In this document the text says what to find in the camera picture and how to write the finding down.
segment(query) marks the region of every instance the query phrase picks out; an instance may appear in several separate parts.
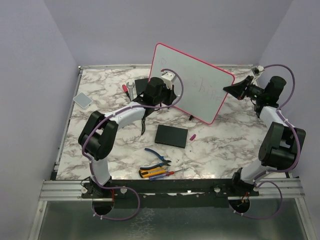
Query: blue handled pliers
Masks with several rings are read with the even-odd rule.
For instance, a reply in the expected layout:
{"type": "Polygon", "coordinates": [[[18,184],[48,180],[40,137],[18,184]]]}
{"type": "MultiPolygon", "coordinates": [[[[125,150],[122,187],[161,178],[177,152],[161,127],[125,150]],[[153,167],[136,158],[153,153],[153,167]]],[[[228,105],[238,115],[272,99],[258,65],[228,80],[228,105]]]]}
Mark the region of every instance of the blue handled pliers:
{"type": "Polygon", "coordinates": [[[162,162],[161,163],[158,163],[154,166],[147,166],[147,167],[140,167],[140,170],[151,170],[151,169],[155,169],[157,167],[162,167],[163,165],[166,165],[166,166],[170,166],[169,163],[171,163],[170,160],[165,160],[165,157],[164,156],[160,156],[159,153],[157,153],[156,151],[153,151],[152,149],[150,148],[145,148],[144,150],[150,152],[150,153],[153,153],[154,155],[156,155],[162,162]]]}

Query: marble tabletop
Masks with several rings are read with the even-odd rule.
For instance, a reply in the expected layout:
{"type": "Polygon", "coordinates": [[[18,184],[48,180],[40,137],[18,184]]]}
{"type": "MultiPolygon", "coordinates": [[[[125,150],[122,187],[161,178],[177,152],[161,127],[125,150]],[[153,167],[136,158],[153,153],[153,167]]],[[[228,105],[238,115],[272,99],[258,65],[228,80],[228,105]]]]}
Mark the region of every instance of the marble tabletop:
{"type": "MultiPolygon", "coordinates": [[[[250,69],[229,68],[235,83],[252,75],[250,69]]],[[[122,84],[149,76],[149,68],[85,69],[78,93],[85,93],[93,103],[88,109],[74,105],[63,146],[57,180],[81,180],[90,175],[87,158],[81,154],[78,137],[93,111],[107,113],[128,104],[122,84]]],[[[171,160],[170,171],[187,169],[168,179],[231,178],[233,173],[249,165],[258,156],[267,128],[255,116],[249,99],[237,100],[228,95],[218,116],[211,125],[176,109],[161,109],[146,118],[146,130],[141,136],[141,121],[135,121],[117,132],[113,149],[108,155],[109,171],[113,179],[141,179],[139,167],[159,163],[150,148],[171,160]],[[156,144],[158,124],[188,129],[185,148],[156,144]]]]}

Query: whiteboard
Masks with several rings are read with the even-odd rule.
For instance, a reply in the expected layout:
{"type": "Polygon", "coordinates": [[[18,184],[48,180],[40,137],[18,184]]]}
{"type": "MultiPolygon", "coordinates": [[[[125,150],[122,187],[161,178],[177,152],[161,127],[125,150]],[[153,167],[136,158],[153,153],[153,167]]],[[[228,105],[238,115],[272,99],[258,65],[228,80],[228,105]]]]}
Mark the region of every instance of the whiteboard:
{"type": "MultiPolygon", "coordinates": [[[[235,76],[170,46],[158,43],[155,46],[149,78],[160,78],[162,69],[174,70],[183,81],[183,96],[175,107],[206,124],[212,124],[227,97],[223,88],[232,85],[235,76]]],[[[178,79],[174,82],[174,92],[178,96],[181,94],[178,79]]]]}

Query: metal frame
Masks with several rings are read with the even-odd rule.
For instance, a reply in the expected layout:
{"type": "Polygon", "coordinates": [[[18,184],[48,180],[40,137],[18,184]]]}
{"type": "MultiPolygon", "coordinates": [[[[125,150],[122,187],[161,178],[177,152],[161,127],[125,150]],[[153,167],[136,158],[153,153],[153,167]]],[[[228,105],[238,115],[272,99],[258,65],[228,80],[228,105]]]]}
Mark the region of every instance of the metal frame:
{"type": "MultiPolygon", "coordinates": [[[[217,67],[222,68],[251,68],[253,65],[230,65],[230,64],[216,64],[217,67]]],[[[74,90],[73,97],[76,96],[80,81],[82,78],[83,70],[86,69],[143,69],[149,68],[151,64],[125,64],[125,65],[89,65],[89,66],[79,66],[79,75],[77,78],[76,87],[74,90]]],[[[68,127],[72,115],[72,111],[74,108],[74,102],[72,100],[67,121],[64,127],[63,136],[61,140],[61,144],[59,147],[59,151],[57,154],[57,158],[55,161],[54,171],[57,172],[59,169],[59,163],[61,154],[63,151],[65,138],[68,132],[68,127]]],[[[304,191],[301,185],[299,178],[267,178],[268,181],[276,182],[276,184],[280,187],[284,198],[294,198],[297,204],[298,212],[301,217],[301,221],[306,232],[307,238],[309,240],[316,240],[316,233],[306,206],[306,202],[304,199],[304,191]]],[[[34,221],[30,230],[29,240],[36,240],[39,237],[42,222],[45,216],[47,202],[49,201],[92,201],[92,199],[82,199],[81,198],[81,190],[82,186],[80,185],[79,180],[63,180],[63,181],[44,181],[39,197],[39,202],[36,210],[36,214],[34,217],[34,221]]],[[[185,194],[198,194],[198,192],[186,192],[185,194]]],[[[251,196],[251,199],[273,199],[279,198],[279,192],[273,185],[266,183],[261,186],[259,189],[259,196],[251,196]]],[[[229,200],[239,199],[239,197],[228,197],[229,200]]],[[[111,198],[95,198],[95,201],[112,201],[111,198]]]]}

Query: gray wall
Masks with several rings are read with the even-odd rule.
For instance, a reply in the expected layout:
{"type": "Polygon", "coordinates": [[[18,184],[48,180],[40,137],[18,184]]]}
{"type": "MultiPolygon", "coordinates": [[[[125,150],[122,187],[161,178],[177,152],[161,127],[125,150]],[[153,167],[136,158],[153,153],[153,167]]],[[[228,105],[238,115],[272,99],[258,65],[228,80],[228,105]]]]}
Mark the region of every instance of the gray wall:
{"type": "Polygon", "coordinates": [[[0,238],[28,238],[53,169],[77,64],[42,0],[0,8],[0,238]]]}
{"type": "Polygon", "coordinates": [[[79,65],[150,64],[162,42],[215,64],[254,64],[292,0],[44,0],[79,65]]]}
{"type": "MultiPolygon", "coordinates": [[[[320,1],[294,0],[282,23],[264,51],[261,65],[285,64],[294,72],[296,89],[283,108],[285,116],[306,131],[300,162],[295,169],[306,194],[306,203],[320,239],[320,1]]],[[[291,77],[280,67],[268,68],[262,75],[263,86],[279,75],[288,84],[281,102],[291,91],[291,77]]]]}

